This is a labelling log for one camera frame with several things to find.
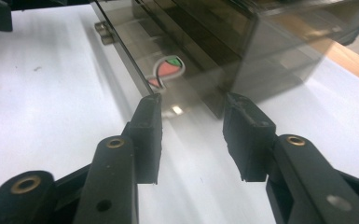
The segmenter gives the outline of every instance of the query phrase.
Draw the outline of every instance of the white tabletop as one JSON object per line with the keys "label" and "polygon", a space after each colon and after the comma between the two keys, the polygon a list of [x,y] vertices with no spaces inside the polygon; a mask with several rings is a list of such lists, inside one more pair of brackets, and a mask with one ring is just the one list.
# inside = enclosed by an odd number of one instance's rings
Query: white tabletop
{"label": "white tabletop", "polygon": [[[91,6],[16,11],[0,33],[0,185],[30,170],[56,179],[120,134],[140,93]],[[359,78],[324,59],[304,84],[259,104],[277,134],[310,139],[359,177]],[[241,182],[205,105],[163,121],[159,184],[140,185],[142,223],[273,223],[265,183]]]}

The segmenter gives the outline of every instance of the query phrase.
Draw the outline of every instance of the white table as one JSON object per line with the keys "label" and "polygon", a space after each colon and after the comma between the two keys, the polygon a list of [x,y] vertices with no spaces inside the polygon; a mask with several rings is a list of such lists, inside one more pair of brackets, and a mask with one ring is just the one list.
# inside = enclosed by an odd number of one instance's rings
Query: white table
{"label": "white table", "polygon": [[[0,185],[29,170],[56,179],[91,162],[141,98],[91,6],[13,12],[0,33]],[[259,104],[277,134],[310,139],[359,177],[359,78],[324,59],[311,78]],[[159,184],[141,185],[142,223],[273,223],[265,183],[241,182],[205,105],[163,121]]]}

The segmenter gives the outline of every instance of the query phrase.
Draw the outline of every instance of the watermelon sticker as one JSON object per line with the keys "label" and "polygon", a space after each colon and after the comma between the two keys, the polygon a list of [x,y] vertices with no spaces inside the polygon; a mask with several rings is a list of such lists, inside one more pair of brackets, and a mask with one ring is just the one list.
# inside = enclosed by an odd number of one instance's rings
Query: watermelon sticker
{"label": "watermelon sticker", "polygon": [[164,57],[158,60],[154,66],[154,77],[148,80],[151,87],[163,90],[165,89],[163,81],[180,77],[185,72],[185,64],[175,55]]}

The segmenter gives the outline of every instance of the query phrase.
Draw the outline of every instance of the table surface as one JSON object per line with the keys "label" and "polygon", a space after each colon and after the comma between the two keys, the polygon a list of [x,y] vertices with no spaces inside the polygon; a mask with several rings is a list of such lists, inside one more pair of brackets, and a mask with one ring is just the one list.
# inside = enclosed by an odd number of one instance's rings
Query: table surface
{"label": "table surface", "polygon": [[[12,13],[0,33],[0,185],[30,170],[55,179],[120,134],[141,98],[91,6]],[[359,77],[325,58],[309,80],[260,104],[277,134],[310,139],[336,168],[359,177]],[[241,182],[205,105],[163,121],[158,185],[140,185],[143,223],[273,223],[265,183]]]}

